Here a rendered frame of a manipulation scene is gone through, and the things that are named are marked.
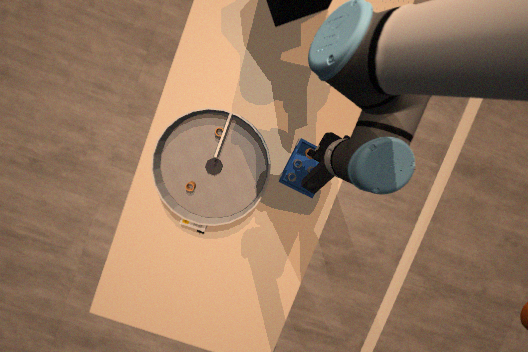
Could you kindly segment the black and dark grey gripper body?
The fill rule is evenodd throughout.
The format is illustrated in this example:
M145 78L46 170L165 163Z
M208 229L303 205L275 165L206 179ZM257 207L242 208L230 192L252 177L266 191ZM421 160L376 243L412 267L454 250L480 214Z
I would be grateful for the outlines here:
M324 155L325 155L325 152L328 146L332 144L334 141L339 140L339 138L343 139L337 136L336 134L334 134L333 132L325 133L320 143L318 144L320 145L320 147L318 148L318 150L315 151L315 155L314 157L312 156L312 158L315 160L317 159L316 161L320 163L324 159ZM349 139L349 138L350 137L348 135L344 136L344 139Z

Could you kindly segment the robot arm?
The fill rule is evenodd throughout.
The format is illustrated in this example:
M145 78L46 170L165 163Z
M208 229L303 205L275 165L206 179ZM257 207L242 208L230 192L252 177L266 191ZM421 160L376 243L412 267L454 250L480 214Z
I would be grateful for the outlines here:
M414 173L409 146L431 96L528 101L528 0L431 0L381 12L349 0L318 29L308 64L362 111L351 137L330 144L301 186L315 194L336 176L393 193Z

